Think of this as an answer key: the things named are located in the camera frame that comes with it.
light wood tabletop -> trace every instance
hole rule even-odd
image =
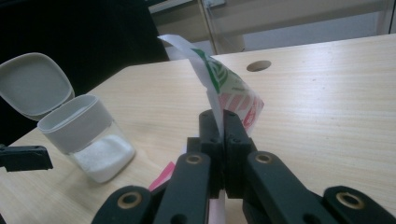
[[[360,190],[396,216],[396,35],[215,56],[265,106],[252,132],[304,185]],[[269,61],[262,71],[249,64]],[[48,149],[54,168],[0,170],[0,213],[7,223],[91,223],[116,189],[147,188],[209,109],[188,60],[127,67],[91,91],[136,149],[105,184],[91,181],[35,129],[13,146]],[[246,223],[240,200],[226,201],[227,223]]]

black object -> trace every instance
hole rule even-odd
[[[64,70],[76,95],[135,64],[168,61],[144,0],[0,1],[0,63],[30,52]],[[36,122],[0,98],[0,142],[7,146]]]
[[[202,113],[201,137],[188,139],[188,152],[177,160],[172,178],[153,192],[134,186],[117,190],[92,223],[207,223],[209,198],[218,198],[220,189],[243,199],[249,224],[396,223],[355,189],[329,188],[323,198],[306,189],[280,158],[257,151],[233,112],[224,112],[224,134],[222,145],[213,113]]]
[[[46,148],[0,147],[0,167],[8,172],[52,169],[50,155]]]

